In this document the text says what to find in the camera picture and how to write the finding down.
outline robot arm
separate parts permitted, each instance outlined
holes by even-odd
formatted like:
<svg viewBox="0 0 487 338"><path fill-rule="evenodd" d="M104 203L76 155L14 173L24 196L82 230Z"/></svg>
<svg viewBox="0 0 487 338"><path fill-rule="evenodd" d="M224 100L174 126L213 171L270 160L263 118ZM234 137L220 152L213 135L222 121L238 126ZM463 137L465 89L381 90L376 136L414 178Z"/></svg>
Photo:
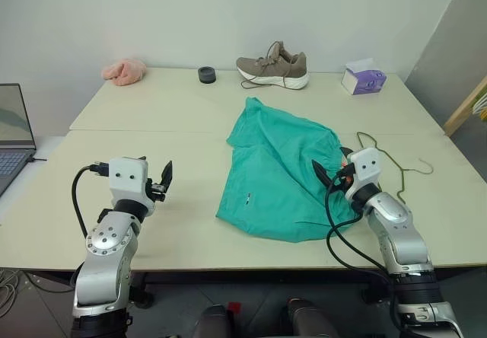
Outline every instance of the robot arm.
<svg viewBox="0 0 487 338"><path fill-rule="evenodd" d="M391 304L397 301L401 324L422 336L463 338L450 303L441 296L428 248L412 223L411 210L379 189L378 150L343 151L349 153L349 163L339 172L340 185L333 186L333 191L342 190L352 208L363 213L377 235L393 285ZM314 169L323 184L329 186L331 179L315 161Z"/></svg>
<svg viewBox="0 0 487 338"><path fill-rule="evenodd" d="M161 183L152 184L144 158L115 158L93 166L108 176L113 209L102 214L86 237L87 256L78 274L71 337L125 337L131 317L126 312L130 263L144 218L164 201L172 181L172 162Z"/></svg>

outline purple tissue box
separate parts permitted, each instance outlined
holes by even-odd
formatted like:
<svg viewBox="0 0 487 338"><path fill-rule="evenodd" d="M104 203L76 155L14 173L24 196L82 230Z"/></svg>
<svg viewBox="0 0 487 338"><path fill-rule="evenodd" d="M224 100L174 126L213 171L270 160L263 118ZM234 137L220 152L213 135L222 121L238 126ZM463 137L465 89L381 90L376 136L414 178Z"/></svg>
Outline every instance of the purple tissue box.
<svg viewBox="0 0 487 338"><path fill-rule="evenodd" d="M354 73L346 69L342 84L350 94L375 93L382 89L386 79L387 76L380 70L372 69Z"/></svg>

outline tissue box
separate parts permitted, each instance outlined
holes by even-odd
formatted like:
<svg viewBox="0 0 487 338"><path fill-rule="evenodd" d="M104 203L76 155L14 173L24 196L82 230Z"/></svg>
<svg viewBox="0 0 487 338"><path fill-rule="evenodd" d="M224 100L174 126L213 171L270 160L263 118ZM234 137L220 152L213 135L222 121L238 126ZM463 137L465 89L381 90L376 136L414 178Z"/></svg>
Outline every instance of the tissue box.
<svg viewBox="0 0 487 338"><path fill-rule="evenodd" d="M364 59L347 63L342 85L350 94L375 93L382 89L386 78L373 59Z"/></svg>

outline laptop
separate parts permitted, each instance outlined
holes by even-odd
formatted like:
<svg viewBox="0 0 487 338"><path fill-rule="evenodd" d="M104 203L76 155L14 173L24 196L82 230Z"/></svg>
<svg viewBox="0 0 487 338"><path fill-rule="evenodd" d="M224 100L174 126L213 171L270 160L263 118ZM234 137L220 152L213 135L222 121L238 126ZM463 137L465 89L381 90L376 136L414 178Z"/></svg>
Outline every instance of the laptop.
<svg viewBox="0 0 487 338"><path fill-rule="evenodd" d="M0 195L36 152L19 84L0 84Z"/></svg>

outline white table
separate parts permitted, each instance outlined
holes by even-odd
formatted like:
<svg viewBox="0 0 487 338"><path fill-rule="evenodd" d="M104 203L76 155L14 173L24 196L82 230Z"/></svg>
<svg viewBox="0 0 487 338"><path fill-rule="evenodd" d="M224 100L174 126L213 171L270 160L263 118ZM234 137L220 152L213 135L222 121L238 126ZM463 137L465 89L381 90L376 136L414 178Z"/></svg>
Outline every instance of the white table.
<svg viewBox="0 0 487 338"><path fill-rule="evenodd" d="M338 268L324 241L298 244L251 237L215 218L231 166L225 137L197 132L72 131L10 209L0 227L0 265L31 269L74 269L84 259L84 242L72 208L70 188L79 168L94 161L146 155L158 179L173 160L173 183L166 202L145 219L135 270ZM357 148L354 135L342 144ZM379 145L400 164L434 173L406 175L403 194L435 266L472 266L487 261L487 185L446 136L377 135ZM399 173L384 160L385 190L400 188ZM86 173L78 199L88 227L110 206L108 179ZM345 233L359 249L380 260L377 239L365 222ZM370 266L334 240L344 259Z"/></svg>
<svg viewBox="0 0 487 338"><path fill-rule="evenodd" d="M98 91L71 130L210 132L227 136L246 97L322 123L340 133L443 134L441 127L397 75L377 94L351 96L340 74L311 74L301 91L280 87L243 89L237 72L217 71L203 84L195 69L149 69L142 81Z"/></svg>
<svg viewBox="0 0 487 338"><path fill-rule="evenodd" d="M64 136L36 136L37 146L35 158L49 159L53 150L62 142ZM8 209L15 204L25 187L34 179L39 169L45 165L45 161L35 161L28 163L24 169L16 176L8 188L0 196L0 224L8 214Z"/></svg>

